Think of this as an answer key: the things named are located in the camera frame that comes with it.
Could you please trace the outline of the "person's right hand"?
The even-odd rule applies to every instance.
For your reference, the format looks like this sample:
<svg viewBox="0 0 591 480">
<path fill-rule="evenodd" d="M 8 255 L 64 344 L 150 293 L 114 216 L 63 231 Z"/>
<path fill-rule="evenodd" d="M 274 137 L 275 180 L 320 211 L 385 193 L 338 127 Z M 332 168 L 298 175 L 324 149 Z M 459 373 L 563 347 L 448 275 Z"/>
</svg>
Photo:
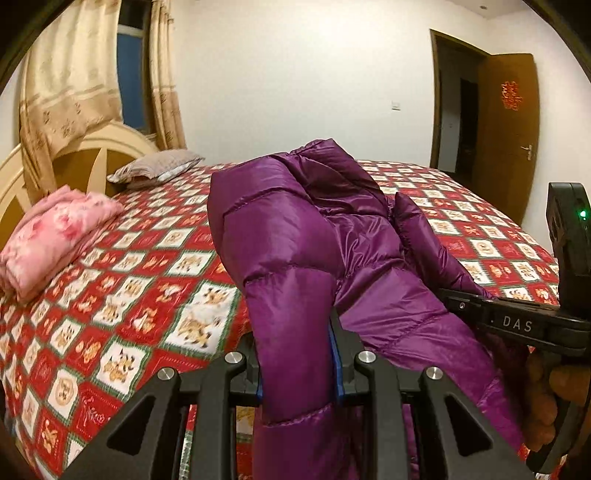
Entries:
<svg viewBox="0 0 591 480">
<path fill-rule="evenodd" d="M 590 368 L 560 365 L 547 374 L 544 357 L 538 351 L 529 356 L 526 366 L 524 442 L 531 451 L 539 451 L 556 435 L 557 399 L 584 406 L 590 386 Z"/>
</svg>

